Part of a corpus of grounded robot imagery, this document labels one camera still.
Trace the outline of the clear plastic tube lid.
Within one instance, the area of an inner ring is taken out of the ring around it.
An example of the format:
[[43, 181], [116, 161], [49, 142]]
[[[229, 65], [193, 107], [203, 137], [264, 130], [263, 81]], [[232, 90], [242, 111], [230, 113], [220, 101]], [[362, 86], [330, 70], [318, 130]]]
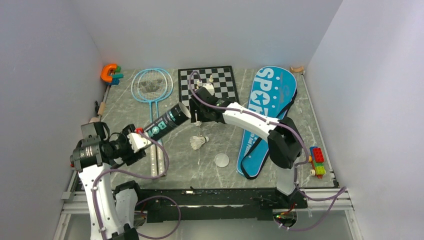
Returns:
[[215, 156], [214, 162], [217, 167], [225, 168], [229, 164], [230, 159], [225, 153], [219, 153]]

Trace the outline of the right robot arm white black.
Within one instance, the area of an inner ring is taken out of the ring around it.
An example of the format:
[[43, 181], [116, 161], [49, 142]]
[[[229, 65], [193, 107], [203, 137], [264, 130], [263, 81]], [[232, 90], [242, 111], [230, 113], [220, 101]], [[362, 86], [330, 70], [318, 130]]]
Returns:
[[200, 108], [209, 120], [240, 127], [266, 142], [269, 157], [279, 168], [276, 203], [287, 208], [295, 201], [297, 162], [305, 143], [291, 118], [278, 119], [249, 110], [235, 101], [217, 98], [208, 87], [191, 90], [190, 102]]

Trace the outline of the black shuttlecock tube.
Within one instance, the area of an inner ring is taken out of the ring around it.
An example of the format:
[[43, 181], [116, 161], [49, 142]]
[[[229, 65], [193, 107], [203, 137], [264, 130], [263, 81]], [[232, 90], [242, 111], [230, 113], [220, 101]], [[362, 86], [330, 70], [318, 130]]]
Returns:
[[191, 118], [189, 109], [181, 102], [143, 128], [143, 133], [158, 141]]

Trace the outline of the white shuttlecock front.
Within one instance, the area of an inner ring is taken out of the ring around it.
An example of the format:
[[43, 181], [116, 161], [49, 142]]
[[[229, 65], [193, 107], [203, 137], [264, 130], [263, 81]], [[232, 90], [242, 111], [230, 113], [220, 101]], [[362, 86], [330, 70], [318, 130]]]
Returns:
[[190, 145], [193, 150], [198, 150], [202, 145], [209, 141], [208, 136], [192, 136], [189, 139]]

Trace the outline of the white shuttlecock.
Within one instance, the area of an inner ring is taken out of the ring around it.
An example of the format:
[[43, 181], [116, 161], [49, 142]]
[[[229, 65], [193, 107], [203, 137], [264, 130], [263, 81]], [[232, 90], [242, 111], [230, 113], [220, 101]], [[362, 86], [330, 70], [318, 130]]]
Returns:
[[202, 122], [199, 120], [199, 117], [198, 117], [198, 114], [197, 113], [195, 113], [195, 123], [194, 123], [194, 125], [196, 126], [196, 127], [200, 127], [201, 126], [201, 124], [202, 124]]
[[189, 139], [190, 145], [193, 150], [198, 150], [202, 145], [209, 141], [208, 136], [192, 136]]

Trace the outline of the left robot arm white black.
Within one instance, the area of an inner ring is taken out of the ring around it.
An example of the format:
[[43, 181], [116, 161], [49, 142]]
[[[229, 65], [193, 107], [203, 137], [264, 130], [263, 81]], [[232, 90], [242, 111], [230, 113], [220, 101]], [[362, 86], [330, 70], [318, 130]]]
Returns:
[[144, 203], [139, 185], [129, 181], [112, 190], [111, 171], [116, 159], [133, 164], [145, 157], [144, 150], [132, 144], [141, 141], [133, 124], [127, 125], [111, 140], [106, 123], [97, 121], [81, 126], [82, 139], [70, 156], [87, 198], [90, 216], [90, 239], [137, 240], [135, 210]]

